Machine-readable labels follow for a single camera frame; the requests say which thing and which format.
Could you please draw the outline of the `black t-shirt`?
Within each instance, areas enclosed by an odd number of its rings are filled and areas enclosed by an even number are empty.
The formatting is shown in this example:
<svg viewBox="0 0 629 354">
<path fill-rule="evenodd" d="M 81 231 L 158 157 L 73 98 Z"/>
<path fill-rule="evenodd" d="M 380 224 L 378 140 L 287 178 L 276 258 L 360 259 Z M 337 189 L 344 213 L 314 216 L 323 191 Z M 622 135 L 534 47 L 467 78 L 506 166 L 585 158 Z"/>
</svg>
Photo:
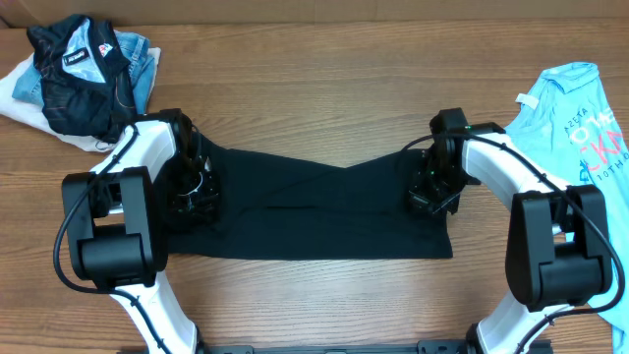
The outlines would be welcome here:
<svg viewBox="0 0 629 354">
<path fill-rule="evenodd" d="M 224 148 L 203 135 L 219 181 L 210 223 L 173 218 L 168 251 L 213 258 L 275 261 L 449 259 L 446 217 L 409 202 L 424 160 L 395 152 L 342 168 Z"/>
</svg>

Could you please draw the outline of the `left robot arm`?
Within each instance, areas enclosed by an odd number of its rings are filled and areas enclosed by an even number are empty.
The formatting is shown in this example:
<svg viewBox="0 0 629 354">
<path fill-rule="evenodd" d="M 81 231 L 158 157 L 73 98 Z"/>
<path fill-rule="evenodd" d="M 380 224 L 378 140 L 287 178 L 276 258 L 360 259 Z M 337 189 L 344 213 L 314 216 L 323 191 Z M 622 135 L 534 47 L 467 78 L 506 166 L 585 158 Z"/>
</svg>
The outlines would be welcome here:
<svg viewBox="0 0 629 354">
<path fill-rule="evenodd" d="M 204 353 L 167 279 L 168 236 L 216 220 L 219 179 L 202 135 L 180 109 L 138 116 L 89 172 L 62 182 L 65 218 L 53 266 L 69 288 L 127 312 L 148 353 Z"/>
</svg>

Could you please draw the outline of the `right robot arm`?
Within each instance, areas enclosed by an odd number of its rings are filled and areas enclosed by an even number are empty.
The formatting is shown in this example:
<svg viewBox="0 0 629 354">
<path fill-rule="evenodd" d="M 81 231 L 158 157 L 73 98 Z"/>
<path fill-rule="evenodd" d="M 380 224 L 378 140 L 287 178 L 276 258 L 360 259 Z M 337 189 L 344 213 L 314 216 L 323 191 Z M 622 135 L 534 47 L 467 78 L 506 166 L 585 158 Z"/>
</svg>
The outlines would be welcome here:
<svg viewBox="0 0 629 354">
<path fill-rule="evenodd" d="M 421 353 L 549 353 L 540 334 L 560 318 L 604 312 L 625 289 L 608 240 L 603 193 L 571 186 L 516 149 L 495 123 L 471 125 L 460 108 L 429 122 L 430 148 L 408 192 L 411 210 L 458 209 L 468 185 L 484 184 L 510 212 L 505 274 L 509 289 L 463 339 L 421 340 Z"/>
</svg>

